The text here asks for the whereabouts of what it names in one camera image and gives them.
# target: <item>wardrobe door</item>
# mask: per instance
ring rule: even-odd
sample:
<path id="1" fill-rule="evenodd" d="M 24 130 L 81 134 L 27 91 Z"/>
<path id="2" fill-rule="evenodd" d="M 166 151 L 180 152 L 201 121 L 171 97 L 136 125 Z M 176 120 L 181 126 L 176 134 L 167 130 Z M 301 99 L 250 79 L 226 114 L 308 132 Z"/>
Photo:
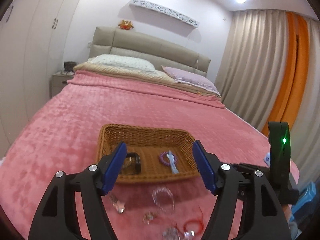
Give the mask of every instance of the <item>wardrobe door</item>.
<path id="1" fill-rule="evenodd" d="M 69 27 L 79 0 L 63 0 L 52 32 L 47 58 L 46 100 L 50 99 L 49 85 L 52 75 L 63 67 L 62 57 Z"/>
<path id="2" fill-rule="evenodd" d="M 24 90 L 26 110 L 30 119 L 47 102 L 47 57 L 57 14 L 63 0 L 40 0 L 28 33 Z"/>
<path id="3" fill-rule="evenodd" d="M 28 122 L 23 91 L 24 52 L 38 2 L 14 0 L 0 22 L 0 157 Z"/>

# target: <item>stuffed toy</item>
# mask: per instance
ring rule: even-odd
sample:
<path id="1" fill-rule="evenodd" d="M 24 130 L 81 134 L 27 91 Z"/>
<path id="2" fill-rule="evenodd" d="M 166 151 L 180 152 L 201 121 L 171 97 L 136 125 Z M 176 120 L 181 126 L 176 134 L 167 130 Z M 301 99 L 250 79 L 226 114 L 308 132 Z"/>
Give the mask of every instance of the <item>stuffed toy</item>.
<path id="1" fill-rule="evenodd" d="M 131 21 L 125 21 L 122 20 L 118 26 L 120 26 L 120 29 L 122 30 L 130 30 L 131 28 L 133 28 L 132 22 Z"/>

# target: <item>curtain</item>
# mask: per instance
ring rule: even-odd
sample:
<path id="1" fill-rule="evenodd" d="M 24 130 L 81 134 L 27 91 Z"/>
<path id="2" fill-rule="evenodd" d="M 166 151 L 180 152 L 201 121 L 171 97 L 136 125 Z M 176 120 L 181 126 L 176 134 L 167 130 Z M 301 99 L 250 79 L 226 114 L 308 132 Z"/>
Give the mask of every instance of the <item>curtain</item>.
<path id="1" fill-rule="evenodd" d="M 282 84 L 262 133 L 268 135 L 268 121 L 284 121 L 292 128 L 300 108 L 307 82 L 309 65 L 309 34 L 307 22 L 287 12 L 289 50 Z"/>
<path id="2" fill-rule="evenodd" d="M 300 189 L 320 176 L 320 23 L 306 21 L 310 37 L 307 84 L 290 131 L 291 158 L 300 170 Z"/>
<path id="3" fill-rule="evenodd" d="M 258 130 L 276 101 L 287 54 L 284 11 L 234 13 L 215 85 L 224 105 Z"/>

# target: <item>decorative cutout pattern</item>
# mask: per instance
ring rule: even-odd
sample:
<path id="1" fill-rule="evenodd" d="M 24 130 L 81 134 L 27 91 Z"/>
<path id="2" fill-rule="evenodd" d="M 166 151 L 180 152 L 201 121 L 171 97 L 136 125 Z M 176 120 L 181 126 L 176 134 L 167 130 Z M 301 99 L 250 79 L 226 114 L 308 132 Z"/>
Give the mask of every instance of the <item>decorative cutout pattern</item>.
<path id="1" fill-rule="evenodd" d="M 146 0 L 131 0 L 130 4 L 166 14 L 170 17 L 176 18 L 176 19 L 178 19 L 182 22 L 185 22 L 189 25 L 192 25 L 193 27 L 196 27 L 196 28 L 198 28 L 198 26 L 199 26 L 199 22 L 197 22 L 196 20 L 194 20 L 194 19 L 192 19 L 192 18 L 190 18 L 180 12 L 177 12 L 175 10 L 169 9 L 165 6 L 162 6 L 162 5 L 159 5 L 156 3 L 152 3 L 152 2 L 149 2 Z"/>

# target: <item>blue gripper pad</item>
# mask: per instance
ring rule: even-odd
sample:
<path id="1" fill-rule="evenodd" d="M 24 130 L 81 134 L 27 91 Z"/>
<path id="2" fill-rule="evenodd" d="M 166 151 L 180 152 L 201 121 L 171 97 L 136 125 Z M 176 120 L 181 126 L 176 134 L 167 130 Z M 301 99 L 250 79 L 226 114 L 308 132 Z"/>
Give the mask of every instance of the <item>blue gripper pad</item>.
<path id="1" fill-rule="evenodd" d="M 125 143 L 121 143 L 115 149 L 113 158 L 110 161 L 110 164 L 103 175 L 103 186 L 102 190 L 107 194 L 110 190 L 113 189 L 113 186 L 118 178 L 119 172 L 121 170 L 122 164 L 127 156 L 127 146 Z"/>
<path id="2" fill-rule="evenodd" d="M 217 186 L 215 180 L 215 174 L 213 169 L 211 168 L 203 150 L 199 146 L 198 142 L 193 143 L 192 147 L 193 158 L 196 161 L 198 166 L 198 170 L 200 172 L 201 178 L 204 182 L 207 190 L 210 190 L 212 194 L 214 194 Z"/>

